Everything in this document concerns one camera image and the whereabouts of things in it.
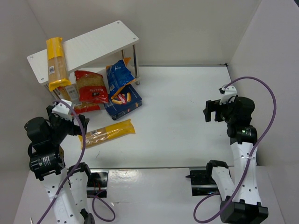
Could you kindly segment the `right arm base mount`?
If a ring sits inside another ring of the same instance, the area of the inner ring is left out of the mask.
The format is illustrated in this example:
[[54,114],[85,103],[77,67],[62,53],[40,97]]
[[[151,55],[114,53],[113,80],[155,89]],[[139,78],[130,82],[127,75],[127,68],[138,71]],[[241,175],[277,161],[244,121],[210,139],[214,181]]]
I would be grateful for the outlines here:
[[207,196],[219,192],[213,179],[208,177],[206,168],[190,168],[186,176],[191,181],[192,196]]

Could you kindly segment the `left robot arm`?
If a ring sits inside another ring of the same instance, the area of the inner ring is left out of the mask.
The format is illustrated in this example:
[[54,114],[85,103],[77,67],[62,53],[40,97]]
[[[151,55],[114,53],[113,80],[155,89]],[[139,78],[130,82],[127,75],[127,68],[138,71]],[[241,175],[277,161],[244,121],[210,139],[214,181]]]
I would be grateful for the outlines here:
[[85,137],[89,119],[77,115],[67,100],[56,100],[47,108],[48,118],[35,117],[24,129],[31,143],[28,147],[29,168],[44,186],[50,204],[38,223],[50,210],[57,224],[93,224],[87,209],[87,182],[91,176],[80,155],[75,165],[67,168],[61,143],[67,135]]

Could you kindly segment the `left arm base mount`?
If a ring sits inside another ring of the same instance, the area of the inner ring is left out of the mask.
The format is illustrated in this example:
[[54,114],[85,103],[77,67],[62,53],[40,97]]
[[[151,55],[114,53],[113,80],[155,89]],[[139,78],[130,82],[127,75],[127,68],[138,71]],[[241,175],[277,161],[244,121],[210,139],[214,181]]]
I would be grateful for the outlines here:
[[108,171],[96,170],[91,172],[87,182],[87,197],[98,195],[100,198],[107,197]]

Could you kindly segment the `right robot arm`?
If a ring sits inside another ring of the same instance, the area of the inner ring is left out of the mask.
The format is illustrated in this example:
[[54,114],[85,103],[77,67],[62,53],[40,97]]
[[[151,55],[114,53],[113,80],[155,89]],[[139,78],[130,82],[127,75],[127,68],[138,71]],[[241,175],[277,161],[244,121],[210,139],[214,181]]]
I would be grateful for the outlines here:
[[262,205],[256,180],[257,131],[250,124],[254,101],[246,97],[230,97],[226,103],[208,100],[203,111],[205,121],[226,122],[234,159],[234,176],[223,161],[211,160],[206,166],[221,196],[220,218],[227,224],[260,224],[269,215]]

